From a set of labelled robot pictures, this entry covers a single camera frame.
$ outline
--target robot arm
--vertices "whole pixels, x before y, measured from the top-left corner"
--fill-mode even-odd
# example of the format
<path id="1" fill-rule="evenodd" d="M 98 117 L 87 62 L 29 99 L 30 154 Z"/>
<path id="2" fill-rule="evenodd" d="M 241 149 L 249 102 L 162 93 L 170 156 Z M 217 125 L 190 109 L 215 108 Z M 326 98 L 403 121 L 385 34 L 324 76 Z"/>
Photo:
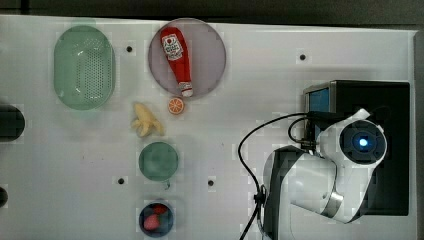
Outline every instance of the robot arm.
<path id="1" fill-rule="evenodd" d="M 268 159 L 264 181 L 269 189 L 264 232 L 271 239 L 294 239 L 290 204 L 348 223 L 361 214 L 374 169 L 383 160 L 387 141 L 380 126 L 361 109 L 321 132 L 317 152 L 294 146 L 276 150 Z"/>

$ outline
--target screen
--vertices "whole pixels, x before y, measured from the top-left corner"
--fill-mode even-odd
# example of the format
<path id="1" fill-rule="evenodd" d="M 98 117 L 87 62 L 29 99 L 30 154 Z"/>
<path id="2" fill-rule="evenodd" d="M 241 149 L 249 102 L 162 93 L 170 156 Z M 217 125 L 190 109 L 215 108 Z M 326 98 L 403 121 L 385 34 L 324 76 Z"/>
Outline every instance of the screen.
<path id="1" fill-rule="evenodd" d="M 330 111 L 330 95 L 328 88 L 309 93 L 309 111 Z M 318 137 L 320 132 L 321 130 L 319 127 L 315 126 L 315 139 Z"/>

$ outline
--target blue light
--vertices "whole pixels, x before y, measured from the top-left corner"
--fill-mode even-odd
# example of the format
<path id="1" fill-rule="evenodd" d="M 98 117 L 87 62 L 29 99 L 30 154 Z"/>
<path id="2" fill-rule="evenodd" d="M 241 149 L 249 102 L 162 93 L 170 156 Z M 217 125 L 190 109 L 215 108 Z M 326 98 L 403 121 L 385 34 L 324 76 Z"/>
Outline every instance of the blue light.
<path id="1" fill-rule="evenodd" d="M 366 139 L 361 139 L 359 140 L 359 145 L 361 145 L 361 147 L 365 147 L 368 145 L 368 141 Z"/>

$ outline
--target green bowl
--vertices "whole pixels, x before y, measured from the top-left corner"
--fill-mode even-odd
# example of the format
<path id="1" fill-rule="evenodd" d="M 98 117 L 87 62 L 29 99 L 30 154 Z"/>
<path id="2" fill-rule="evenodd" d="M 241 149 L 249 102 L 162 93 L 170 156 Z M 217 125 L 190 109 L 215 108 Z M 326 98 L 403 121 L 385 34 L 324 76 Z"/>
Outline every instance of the green bowl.
<path id="1" fill-rule="evenodd" d="M 167 143 L 155 142 L 145 147 L 139 157 L 140 171 L 146 178 L 156 181 L 167 181 L 178 168 L 178 154 Z"/>
<path id="2" fill-rule="evenodd" d="M 76 110 L 100 107 L 115 87 L 114 53 L 106 36 L 89 26 L 70 28 L 54 49 L 54 89 Z"/>

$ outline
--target strawberry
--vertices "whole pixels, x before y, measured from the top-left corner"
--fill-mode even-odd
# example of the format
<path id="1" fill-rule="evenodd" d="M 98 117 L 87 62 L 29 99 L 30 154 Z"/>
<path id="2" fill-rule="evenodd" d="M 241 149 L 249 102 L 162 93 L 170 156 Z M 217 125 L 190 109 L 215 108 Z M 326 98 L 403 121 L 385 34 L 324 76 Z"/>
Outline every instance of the strawberry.
<path id="1" fill-rule="evenodd" d="M 164 214 L 166 211 L 168 211 L 168 208 L 163 204 L 156 204 L 153 206 L 153 211 L 156 214 Z"/>
<path id="2" fill-rule="evenodd" d="M 144 220 L 144 229 L 147 231 L 153 231 L 159 226 L 160 222 L 157 214 L 150 215 Z"/>

